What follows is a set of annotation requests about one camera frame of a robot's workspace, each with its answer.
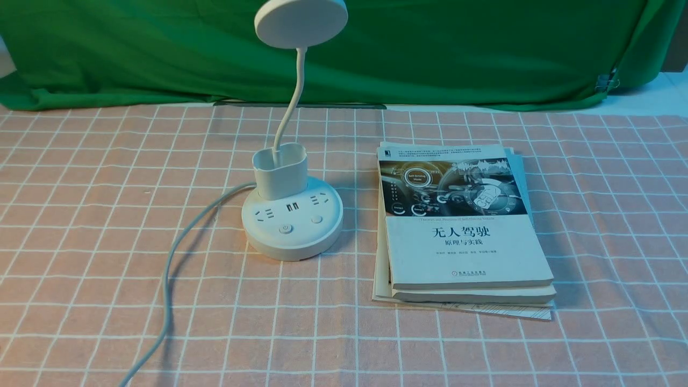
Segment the pink checkered tablecloth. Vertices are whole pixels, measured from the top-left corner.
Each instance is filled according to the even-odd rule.
[[[0,386],[115,386],[161,326],[175,236],[253,179],[282,114],[0,111]],[[182,243],[132,386],[688,386],[685,118],[300,109],[289,135],[344,200],[336,246],[262,257],[230,200]],[[370,300],[381,140],[524,156],[552,322]]]

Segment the white desk lamp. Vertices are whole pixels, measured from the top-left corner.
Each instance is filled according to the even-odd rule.
[[[256,34],[263,43],[297,51],[294,96],[272,148],[253,156],[257,188],[241,210],[249,243],[277,260],[318,255],[334,244],[342,228],[343,204],[337,191],[308,175],[303,145],[280,142],[301,97],[307,48],[335,37],[348,17],[343,0],[269,0],[255,17]]]

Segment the stack of books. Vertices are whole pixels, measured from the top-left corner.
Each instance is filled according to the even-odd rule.
[[[381,143],[373,300],[551,320],[523,160],[500,145]]]

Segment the green cloth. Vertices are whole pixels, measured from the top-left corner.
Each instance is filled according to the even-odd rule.
[[[0,103],[41,110],[135,103],[284,103],[295,52],[253,30],[263,0],[3,0],[18,72]],[[571,109],[600,75],[659,72],[685,0],[347,0],[350,19],[308,50],[304,103]]]

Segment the book title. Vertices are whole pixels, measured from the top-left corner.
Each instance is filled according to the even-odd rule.
[[[483,244],[482,238],[491,236],[490,229],[485,226],[461,227],[460,229],[449,227],[449,230],[444,227],[435,227],[433,232],[435,234],[433,238],[443,239],[446,246],[475,246]]]

